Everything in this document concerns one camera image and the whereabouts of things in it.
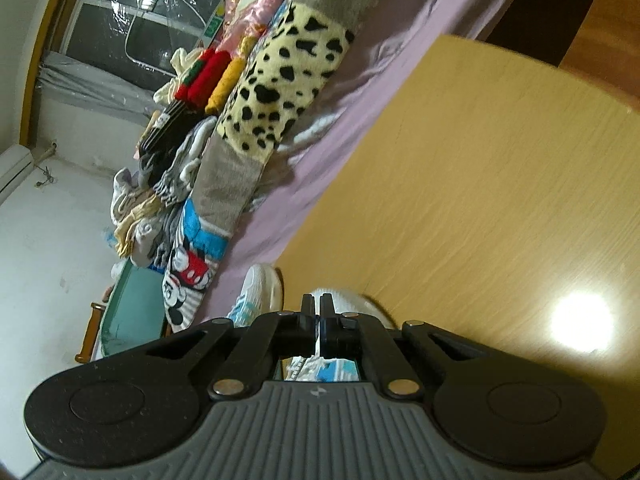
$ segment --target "sneaker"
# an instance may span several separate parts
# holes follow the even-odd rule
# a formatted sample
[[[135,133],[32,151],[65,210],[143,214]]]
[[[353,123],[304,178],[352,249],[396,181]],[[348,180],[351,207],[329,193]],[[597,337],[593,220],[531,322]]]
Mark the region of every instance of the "sneaker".
[[[320,296],[331,294],[336,314],[359,312],[377,317],[385,328],[395,328],[391,319],[366,298],[348,290],[318,288],[311,294],[316,304],[316,315],[320,314]],[[354,361],[348,359],[325,359],[320,357],[320,340],[316,339],[316,354],[311,357],[294,357],[287,367],[287,381],[311,381],[335,383],[359,381],[358,369]]]
[[[234,326],[249,326],[260,314],[282,310],[282,284],[276,270],[267,264],[249,267],[240,296],[226,316]]]

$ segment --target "pink bed sheet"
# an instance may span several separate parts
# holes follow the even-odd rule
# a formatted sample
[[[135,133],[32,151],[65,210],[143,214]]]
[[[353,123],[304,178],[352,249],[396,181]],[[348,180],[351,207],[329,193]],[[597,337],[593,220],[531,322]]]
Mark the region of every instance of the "pink bed sheet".
[[[289,178],[240,219],[196,322],[225,316],[251,264],[273,263],[402,83],[441,34],[483,39],[511,0],[382,0],[305,113],[315,144]],[[305,128],[303,118],[299,121]]]

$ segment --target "gray rubber grip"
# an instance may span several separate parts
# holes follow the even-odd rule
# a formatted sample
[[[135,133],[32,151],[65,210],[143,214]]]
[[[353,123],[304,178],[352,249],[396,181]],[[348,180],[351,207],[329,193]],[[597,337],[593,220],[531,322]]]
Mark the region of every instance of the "gray rubber grip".
[[[118,469],[48,461],[29,480],[603,480],[579,463],[513,472],[451,446],[420,406],[383,399],[370,383],[272,381],[219,402],[163,456]]]

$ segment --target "red cloth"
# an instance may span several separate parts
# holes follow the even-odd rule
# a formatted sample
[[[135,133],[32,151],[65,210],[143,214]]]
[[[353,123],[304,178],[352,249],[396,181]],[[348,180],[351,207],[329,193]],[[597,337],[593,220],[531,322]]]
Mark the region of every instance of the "red cloth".
[[[198,109],[204,110],[211,93],[220,81],[220,78],[222,78],[230,62],[231,55],[224,50],[216,52],[211,56],[195,81],[189,85],[187,89],[187,101],[195,105]]]
[[[182,80],[182,83],[180,83],[180,86],[178,87],[178,90],[174,96],[175,99],[180,99],[180,101],[188,100],[187,92],[188,92],[189,86],[191,85],[191,83],[193,83],[197,79],[197,77],[200,75],[200,72],[207,64],[207,61],[209,61],[209,59],[211,59],[211,57],[215,53],[216,53],[215,48],[208,48],[204,50],[203,53],[200,54],[200,56],[198,56],[198,59],[196,60],[196,62],[189,69],[189,73]]]

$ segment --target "yellow cloth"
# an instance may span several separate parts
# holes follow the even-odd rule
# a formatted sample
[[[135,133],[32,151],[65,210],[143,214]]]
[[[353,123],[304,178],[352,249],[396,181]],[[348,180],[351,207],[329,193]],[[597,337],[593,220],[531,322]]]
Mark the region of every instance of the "yellow cloth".
[[[127,258],[133,252],[135,242],[136,226],[143,218],[155,215],[162,207],[162,201],[153,195],[147,198],[142,204],[138,204],[133,208],[122,222],[118,224],[113,235],[118,243],[116,244],[116,252],[121,258]]]
[[[256,38],[243,38],[240,44],[240,57],[236,57],[231,60],[231,63],[226,67],[226,70],[222,74],[220,81],[211,93],[209,102],[204,108],[207,115],[217,115],[225,107],[226,100],[229,99],[229,95],[236,86],[236,83],[242,75],[242,71],[246,66],[246,59],[254,49]]]

